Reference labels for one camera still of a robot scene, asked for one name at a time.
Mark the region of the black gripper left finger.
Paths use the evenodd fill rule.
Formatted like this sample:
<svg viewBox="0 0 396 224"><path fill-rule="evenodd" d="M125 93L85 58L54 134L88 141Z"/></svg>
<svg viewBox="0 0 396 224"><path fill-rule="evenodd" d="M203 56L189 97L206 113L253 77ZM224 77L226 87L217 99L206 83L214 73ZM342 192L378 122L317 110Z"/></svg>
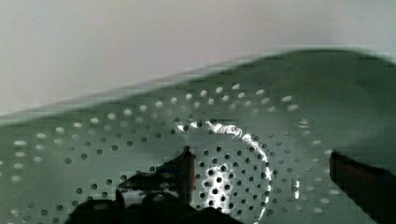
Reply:
<svg viewBox="0 0 396 224"><path fill-rule="evenodd" d="M115 200L88 200L64 224L243 224L217 208L191 206L194 156L188 146L153 173L138 172L116 187Z"/></svg>

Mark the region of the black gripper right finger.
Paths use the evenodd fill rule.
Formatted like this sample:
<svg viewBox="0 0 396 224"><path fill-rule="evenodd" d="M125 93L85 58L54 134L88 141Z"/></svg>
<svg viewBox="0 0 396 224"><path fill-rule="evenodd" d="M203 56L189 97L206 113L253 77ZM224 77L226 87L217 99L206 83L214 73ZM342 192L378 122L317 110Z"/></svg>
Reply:
<svg viewBox="0 0 396 224"><path fill-rule="evenodd" d="M394 174L333 151L330 179L377 224L396 223Z"/></svg>

